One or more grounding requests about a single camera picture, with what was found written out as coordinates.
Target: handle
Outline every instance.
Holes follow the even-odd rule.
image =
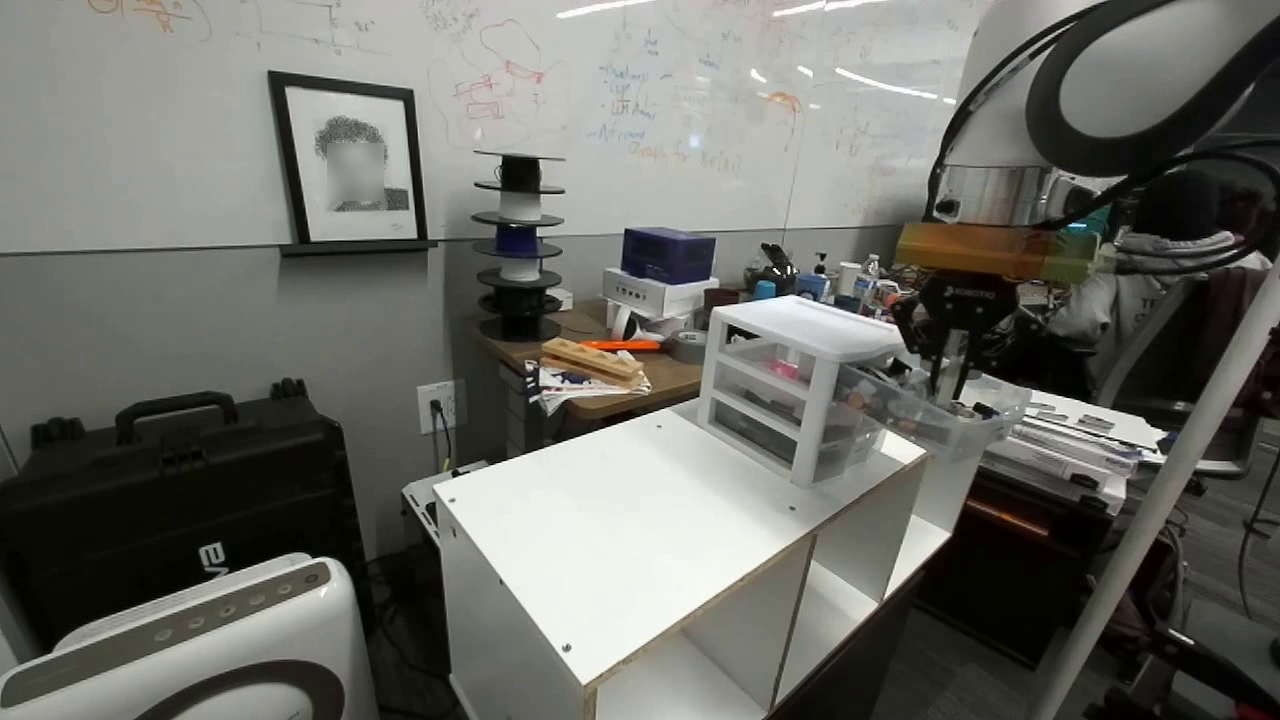
[[[173,414],[193,414],[193,407],[219,407],[225,425],[240,421],[240,407],[235,407],[235,402],[227,391],[159,396],[159,402],[126,405],[114,415],[114,445],[132,445],[134,442],[134,421],[144,421],[144,415],[173,415]]]

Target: black equipment case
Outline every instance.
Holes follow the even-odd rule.
[[[335,557],[365,589],[343,433],[301,382],[248,405],[144,402],[104,433],[37,425],[29,467],[0,484],[0,570],[38,653],[75,626],[285,553]]]

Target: desk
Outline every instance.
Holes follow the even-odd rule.
[[[561,314],[550,318],[561,324],[561,337],[568,342],[598,342],[606,337],[602,320],[586,314]],[[541,357],[541,342],[496,342],[478,337],[478,348],[496,357],[496,365],[507,378],[519,378],[522,359]],[[648,396],[592,396],[592,402],[568,402],[557,415],[575,425],[575,427],[598,427],[622,415],[655,414],[680,402],[690,402],[701,389],[705,370],[701,365],[680,365],[677,357],[635,357],[645,365],[645,378],[652,384]]]

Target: framed picture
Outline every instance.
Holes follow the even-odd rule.
[[[293,220],[285,254],[422,254],[413,91],[293,72],[267,85]]]

